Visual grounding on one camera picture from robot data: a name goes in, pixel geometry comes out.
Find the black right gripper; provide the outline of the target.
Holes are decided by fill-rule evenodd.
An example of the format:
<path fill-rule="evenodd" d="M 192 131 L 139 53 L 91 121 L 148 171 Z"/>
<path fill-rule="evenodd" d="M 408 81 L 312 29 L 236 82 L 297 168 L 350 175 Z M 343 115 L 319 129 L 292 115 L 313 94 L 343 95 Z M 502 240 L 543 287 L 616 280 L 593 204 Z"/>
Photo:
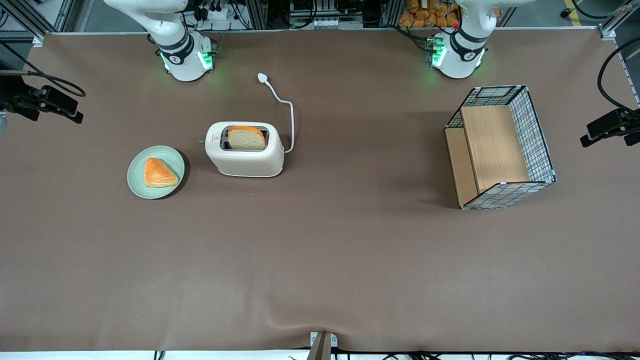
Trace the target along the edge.
<path fill-rule="evenodd" d="M 40 112 L 64 116 L 78 125 L 83 122 L 84 114 L 78 111 L 77 100 L 50 85 L 36 89 L 25 84 L 21 76 L 0 77 L 0 102 L 2 111 L 34 122 L 38 121 Z"/>

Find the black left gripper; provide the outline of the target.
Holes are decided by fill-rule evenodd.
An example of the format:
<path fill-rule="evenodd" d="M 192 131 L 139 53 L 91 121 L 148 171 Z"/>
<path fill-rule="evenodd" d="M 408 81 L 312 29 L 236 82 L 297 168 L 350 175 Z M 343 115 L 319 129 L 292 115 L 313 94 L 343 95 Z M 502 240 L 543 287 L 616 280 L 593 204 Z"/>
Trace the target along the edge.
<path fill-rule="evenodd" d="M 587 134 L 580 137 L 583 148 L 588 148 L 608 136 L 620 132 L 627 147 L 640 143 L 639 109 L 615 109 L 586 125 Z"/>

